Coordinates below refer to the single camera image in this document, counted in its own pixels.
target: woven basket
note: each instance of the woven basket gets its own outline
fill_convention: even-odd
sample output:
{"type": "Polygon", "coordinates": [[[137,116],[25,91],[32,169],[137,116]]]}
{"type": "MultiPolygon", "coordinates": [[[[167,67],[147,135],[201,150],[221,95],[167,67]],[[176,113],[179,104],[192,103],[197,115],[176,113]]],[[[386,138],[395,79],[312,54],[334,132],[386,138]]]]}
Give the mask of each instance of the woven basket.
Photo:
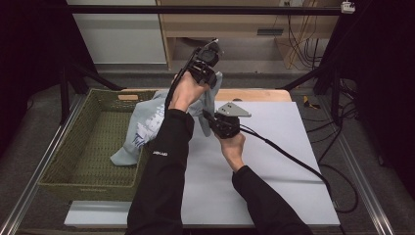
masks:
{"type": "Polygon", "coordinates": [[[116,166],[110,156],[125,141],[135,105],[154,94],[91,89],[38,185],[69,201],[131,201],[149,157],[149,146],[142,148],[134,166],[116,166]]]}

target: hand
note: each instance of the hand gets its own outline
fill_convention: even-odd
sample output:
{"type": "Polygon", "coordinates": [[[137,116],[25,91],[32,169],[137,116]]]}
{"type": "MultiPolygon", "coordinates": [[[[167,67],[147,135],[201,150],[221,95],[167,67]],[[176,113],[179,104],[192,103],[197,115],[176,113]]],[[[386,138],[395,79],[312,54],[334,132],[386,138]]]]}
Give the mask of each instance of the hand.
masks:
{"type": "Polygon", "coordinates": [[[193,76],[188,71],[185,71],[174,91],[168,108],[187,112],[189,106],[197,101],[208,89],[208,84],[199,85],[193,76]]]}
{"type": "Polygon", "coordinates": [[[222,154],[229,163],[234,172],[237,172],[244,162],[242,161],[242,152],[244,151],[245,135],[238,133],[232,138],[221,139],[215,134],[221,145],[222,154]]]}

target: logo on sleeve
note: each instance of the logo on sleeve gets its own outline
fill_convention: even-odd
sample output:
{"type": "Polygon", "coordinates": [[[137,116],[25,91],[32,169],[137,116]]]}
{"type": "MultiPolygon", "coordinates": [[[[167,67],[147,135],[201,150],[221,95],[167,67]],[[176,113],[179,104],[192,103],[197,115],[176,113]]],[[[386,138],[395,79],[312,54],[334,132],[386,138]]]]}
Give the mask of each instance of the logo on sleeve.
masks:
{"type": "Polygon", "coordinates": [[[160,151],[154,151],[153,154],[154,155],[160,155],[160,156],[167,156],[167,153],[160,152],[160,151]]]}

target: floor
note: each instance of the floor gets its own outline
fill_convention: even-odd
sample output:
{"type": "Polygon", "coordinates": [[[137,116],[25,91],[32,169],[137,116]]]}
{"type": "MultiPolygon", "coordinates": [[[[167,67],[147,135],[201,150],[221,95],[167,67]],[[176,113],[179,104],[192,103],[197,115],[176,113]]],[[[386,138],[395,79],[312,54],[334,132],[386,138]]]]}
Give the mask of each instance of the floor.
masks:
{"type": "MultiPolygon", "coordinates": [[[[126,87],[167,87],[172,75],[178,71],[180,65],[183,65],[192,48],[199,44],[201,44],[200,41],[193,39],[180,41],[176,48],[173,67],[169,71],[145,70],[122,73],[111,71],[102,73],[102,76],[126,87]]],[[[222,49],[225,50],[226,57],[223,57],[215,69],[224,72],[223,88],[272,89],[281,87],[305,73],[304,70],[285,69],[272,38],[259,41],[224,40],[222,49]]],[[[92,87],[100,87],[100,84],[90,79],[87,79],[87,81],[92,87]]],[[[313,95],[312,85],[313,81],[310,80],[291,91],[293,101],[298,104],[306,130],[311,130],[329,122],[324,107],[327,103],[330,103],[330,98],[328,96],[313,95]],[[311,106],[304,105],[304,95],[307,96],[311,106]]],[[[345,106],[347,103],[349,103],[349,98],[342,96],[341,105],[345,106]]],[[[2,195],[0,221],[2,222],[6,221],[8,214],[19,200],[26,183],[35,172],[59,127],[61,111],[59,87],[54,86],[35,94],[28,102],[28,106],[30,108],[23,119],[14,143],[0,159],[0,195],[2,195]]],[[[312,143],[314,155],[317,159],[323,155],[330,145],[336,129],[337,127],[328,125],[326,128],[309,133],[308,138],[312,143]]],[[[392,226],[394,234],[415,234],[415,224],[413,223],[415,203],[404,190],[393,169],[379,165],[376,149],[373,148],[367,131],[358,116],[345,119],[342,135],[329,149],[323,163],[335,167],[356,185],[353,173],[350,173],[349,164],[346,162],[344,148],[340,141],[342,137],[360,165],[373,190],[374,197],[378,200],[382,212],[385,213],[388,223],[392,226]]],[[[355,197],[346,181],[327,167],[322,166],[321,171],[332,184],[334,199],[339,205],[339,209],[352,208],[355,197]]],[[[376,216],[368,210],[368,204],[362,200],[364,197],[364,194],[359,195],[358,206],[353,212],[339,213],[339,219],[346,234],[391,234],[388,231],[382,233],[375,227],[376,216]]],[[[40,189],[33,198],[31,206],[27,208],[26,216],[23,218],[20,228],[48,229],[49,234],[54,234],[50,229],[78,232],[79,230],[73,230],[62,225],[68,208],[67,202],[62,202],[40,189]]],[[[337,227],[314,228],[313,231],[316,234],[342,234],[337,227]]],[[[98,230],[96,232],[109,234],[110,231],[98,230]]],[[[22,230],[21,234],[48,233],[44,230],[41,230],[41,232],[39,230],[28,232],[22,230]]],[[[205,231],[204,234],[225,233],[205,231]]]]}

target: metal pole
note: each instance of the metal pole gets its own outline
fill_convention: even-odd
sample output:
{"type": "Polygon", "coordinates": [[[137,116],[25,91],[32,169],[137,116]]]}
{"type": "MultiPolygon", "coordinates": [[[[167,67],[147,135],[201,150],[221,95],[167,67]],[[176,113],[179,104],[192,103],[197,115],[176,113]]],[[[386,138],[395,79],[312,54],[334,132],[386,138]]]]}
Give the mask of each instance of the metal pole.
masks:
{"type": "Polygon", "coordinates": [[[73,14],[198,14],[198,15],[291,15],[339,16],[340,7],[243,7],[243,6],[109,6],[44,5],[40,9],[73,14]]]}

